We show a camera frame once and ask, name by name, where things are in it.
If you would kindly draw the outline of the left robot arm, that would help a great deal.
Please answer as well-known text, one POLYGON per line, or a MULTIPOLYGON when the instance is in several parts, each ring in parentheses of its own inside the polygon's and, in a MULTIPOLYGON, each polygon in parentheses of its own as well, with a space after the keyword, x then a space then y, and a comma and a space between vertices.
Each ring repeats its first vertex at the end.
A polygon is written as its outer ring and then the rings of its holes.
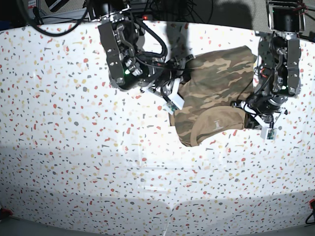
POLYGON ((301 0, 266 1, 272 63, 258 66, 259 85, 248 98, 231 103, 245 112, 245 128, 260 129, 265 140, 276 138, 276 118, 287 113, 282 105, 301 90, 299 35, 305 30, 306 9, 301 0))

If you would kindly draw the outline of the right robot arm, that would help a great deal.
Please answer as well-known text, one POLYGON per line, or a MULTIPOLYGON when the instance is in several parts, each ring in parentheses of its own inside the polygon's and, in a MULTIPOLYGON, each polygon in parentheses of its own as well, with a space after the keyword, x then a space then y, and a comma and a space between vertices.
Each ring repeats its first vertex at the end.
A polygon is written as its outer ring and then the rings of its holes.
POLYGON ((101 23, 98 30, 106 52, 110 84, 124 92, 138 87, 141 92, 163 99, 169 114, 181 110, 184 99, 179 88, 189 76, 188 62, 194 55, 167 60, 165 42, 134 17, 125 0, 88 0, 86 7, 90 19, 101 23), (139 38, 146 32, 160 44, 160 53, 146 52, 138 46, 139 38))

